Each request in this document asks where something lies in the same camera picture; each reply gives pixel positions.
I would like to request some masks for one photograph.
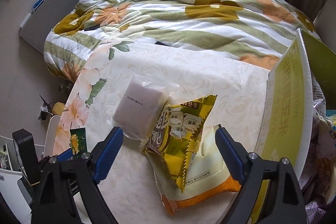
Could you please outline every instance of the table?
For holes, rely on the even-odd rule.
[[[171,95],[173,103],[217,94],[204,130],[221,123],[247,151],[253,151],[263,118],[268,72],[208,52],[146,43],[104,43],[90,56],[71,91],[53,152],[69,148],[70,127],[85,126],[88,151],[103,140],[113,128],[112,115],[134,74],[178,83],[179,90]],[[98,187],[120,224],[215,224],[234,195],[221,193],[169,216],[148,158],[141,153],[139,142],[126,137],[107,178]],[[75,200],[83,209],[80,198]]]

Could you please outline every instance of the blue gripper pad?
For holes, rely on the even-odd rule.
[[[92,179],[96,185],[107,177],[114,159],[123,144],[123,140],[123,131],[119,127],[114,127],[106,139],[97,143],[92,150],[92,162],[95,163],[95,172]]]
[[[65,160],[69,160],[71,157],[73,157],[73,153],[72,153],[72,149],[69,148],[68,150],[64,151],[61,155],[57,156],[57,159],[59,161],[65,161]]]
[[[225,128],[219,128],[216,130],[215,141],[231,176],[237,180],[240,185],[243,185],[246,179],[244,176],[243,162],[234,148],[234,140]]]

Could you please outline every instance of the metal screw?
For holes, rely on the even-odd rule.
[[[56,157],[51,157],[51,158],[49,159],[49,163],[50,163],[50,164],[54,164],[56,161],[57,161],[57,158],[56,158]]]
[[[250,159],[255,160],[256,158],[258,158],[258,155],[254,152],[251,152],[251,153],[249,153],[249,157],[250,157]]]
[[[289,159],[287,159],[287,158],[282,158],[281,161],[285,165],[289,164]]]
[[[81,155],[82,159],[84,159],[84,160],[87,160],[90,156],[91,156],[91,154],[90,154],[89,152],[84,152],[84,153]]]

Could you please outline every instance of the green striped blanket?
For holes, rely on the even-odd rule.
[[[53,75],[74,82],[106,42],[160,41],[237,60],[277,58],[297,28],[318,38],[308,17],[284,0],[80,0],[47,36],[44,60]],[[128,49],[122,45],[116,49]]]

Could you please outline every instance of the green snack wrapper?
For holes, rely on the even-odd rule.
[[[70,129],[70,147],[72,149],[73,158],[79,158],[82,153],[87,152],[85,127]]]

